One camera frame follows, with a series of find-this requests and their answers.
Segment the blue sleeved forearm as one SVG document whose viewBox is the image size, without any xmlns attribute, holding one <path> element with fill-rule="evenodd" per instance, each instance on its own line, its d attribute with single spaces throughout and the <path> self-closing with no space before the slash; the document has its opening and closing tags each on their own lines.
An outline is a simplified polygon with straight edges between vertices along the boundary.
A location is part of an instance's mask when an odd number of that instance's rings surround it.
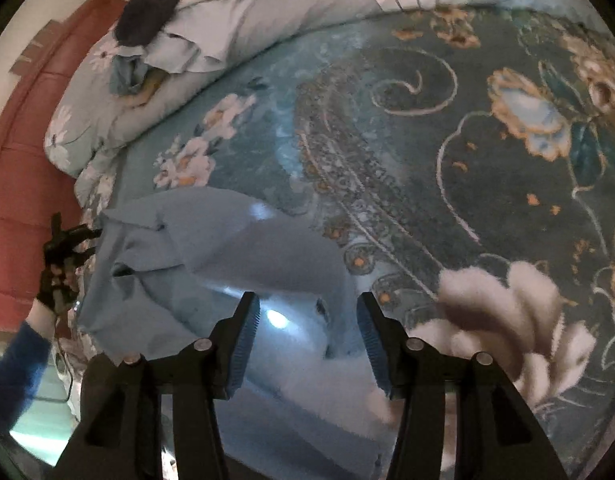
<svg viewBox="0 0 615 480">
<path fill-rule="evenodd" d="M 50 358 L 57 316 L 38 298 L 0 359 L 0 434 L 30 408 Z"/>
</svg>

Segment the person's left hand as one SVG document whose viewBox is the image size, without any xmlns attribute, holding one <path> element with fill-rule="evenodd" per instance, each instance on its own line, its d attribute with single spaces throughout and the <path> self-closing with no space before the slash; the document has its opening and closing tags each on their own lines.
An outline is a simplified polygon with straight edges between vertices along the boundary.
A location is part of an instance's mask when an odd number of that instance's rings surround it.
<svg viewBox="0 0 615 480">
<path fill-rule="evenodd" d="M 78 280 L 73 271 L 46 266 L 41 272 L 40 287 L 35 299 L 54 315 L 67 313 L 78 300 Z"/>
</svg>

